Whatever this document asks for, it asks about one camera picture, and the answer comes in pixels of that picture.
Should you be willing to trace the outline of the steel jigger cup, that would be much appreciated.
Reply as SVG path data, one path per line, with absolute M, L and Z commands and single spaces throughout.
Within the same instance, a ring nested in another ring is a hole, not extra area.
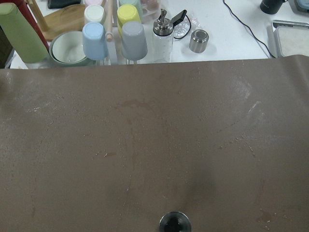
M 160 232 L 191 232 L 192 226 L 189 218 L 182 212 L 172 211 L 161 218 Z

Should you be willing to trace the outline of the brown table mat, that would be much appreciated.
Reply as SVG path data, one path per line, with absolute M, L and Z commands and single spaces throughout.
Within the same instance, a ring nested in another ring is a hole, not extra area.
M 309 59 L 3 69 L 0 229 L 309 229 Z

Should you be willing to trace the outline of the grey plastic cup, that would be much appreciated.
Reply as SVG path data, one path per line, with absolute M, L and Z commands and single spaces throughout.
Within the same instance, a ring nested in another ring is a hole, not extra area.
M 138 61 L 148 54 L 143 25 L 138 21 L 128 21 L 122 26 L 122 55 L 129 61 Z

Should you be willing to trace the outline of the glass oil dispenser bottle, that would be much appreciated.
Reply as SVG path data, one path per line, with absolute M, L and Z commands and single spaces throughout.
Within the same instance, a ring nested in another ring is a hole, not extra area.
M 167 63 L 171 60 L 173 46 L 173 24 L 166 18 L 167 11 L 161 9 L 158 19 L 153 24 L 153 58 L 154 63 Z

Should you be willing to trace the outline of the small steel cup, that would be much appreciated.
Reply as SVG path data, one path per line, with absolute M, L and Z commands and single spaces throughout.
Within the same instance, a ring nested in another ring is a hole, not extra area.
M 202 53 L 206 50 L 209 35 L 205 30 L 197 29 L 192 32 L 189 48 L 194 53 Z

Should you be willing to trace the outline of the light blue plastic cup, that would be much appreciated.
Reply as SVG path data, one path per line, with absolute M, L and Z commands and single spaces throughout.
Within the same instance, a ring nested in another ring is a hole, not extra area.
M 105 28 L 98 22 L 86 23 L 82 30 L 83 51 L 87 58 L 95 61 L 108 56 Z

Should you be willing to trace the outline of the yellow plastic cup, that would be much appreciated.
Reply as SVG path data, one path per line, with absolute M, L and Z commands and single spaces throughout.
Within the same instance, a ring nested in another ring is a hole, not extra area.
M 132 4 L 124 4 L 117 10 L 118 29 L 121 30 L 122 26 L 128 21 L 141 22 L 138 10 Z

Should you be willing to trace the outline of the green and white bowl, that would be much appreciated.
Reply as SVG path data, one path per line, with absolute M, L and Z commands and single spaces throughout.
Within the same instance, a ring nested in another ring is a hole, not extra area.
M 81 31 L 68 31 L 54 38 L 49 45 L 49 54 L 60 67 L 79 67 L 91 63 L 84 54 Z

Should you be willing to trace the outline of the mint green plastic cup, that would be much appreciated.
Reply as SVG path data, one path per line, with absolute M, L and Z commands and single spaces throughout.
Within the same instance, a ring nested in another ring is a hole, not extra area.
M 119 5 L 131 4 L 136 7 L 139 12 L 142 12 L 142 6 L 140 0 L 119 0 Z

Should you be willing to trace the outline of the white plastic cup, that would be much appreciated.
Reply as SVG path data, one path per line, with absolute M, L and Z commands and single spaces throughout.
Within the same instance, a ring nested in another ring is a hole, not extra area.
M 104 24 L 106 13 L 101 5 L 92 4 L 88 5 L 84 11 L 84 24 L 89 22 L 98 22 Z

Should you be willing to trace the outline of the wooden cup tree stand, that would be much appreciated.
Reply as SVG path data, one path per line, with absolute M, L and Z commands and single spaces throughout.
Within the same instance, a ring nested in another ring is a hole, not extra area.
M 37 24 L 47 41 L 67 31 L 81 31 L 84 26 L 84 4 L 74 4 L 43 16 L 35 0 L 27 0 Z

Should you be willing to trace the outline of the pink plastic cup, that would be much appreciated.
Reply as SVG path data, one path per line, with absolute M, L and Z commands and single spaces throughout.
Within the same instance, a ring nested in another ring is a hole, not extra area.
M 103 0 L 85 0 L 84 4 L 85 7 L 88 7 L 89 5 L 101 5 Z

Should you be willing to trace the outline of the light green cylinder bottle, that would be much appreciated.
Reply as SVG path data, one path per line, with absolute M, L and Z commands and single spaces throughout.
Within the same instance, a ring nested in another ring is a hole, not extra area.
M 45 45 L 14 3 L 0 4 L 0 26 L 24 63 L 38 63 L 47 57 Z

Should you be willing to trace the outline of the white tray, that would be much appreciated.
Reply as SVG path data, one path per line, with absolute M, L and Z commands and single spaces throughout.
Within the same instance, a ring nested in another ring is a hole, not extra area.
M 270 51 L 276 58 L 309 55 L 309 24 L 273 20 L 267 26 Z

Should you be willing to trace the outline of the black thermos bottle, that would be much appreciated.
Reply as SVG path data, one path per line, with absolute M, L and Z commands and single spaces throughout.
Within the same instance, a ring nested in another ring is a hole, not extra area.
M 266 14 L 276 14 L 286 0 L 262 0 L 260 10 Z

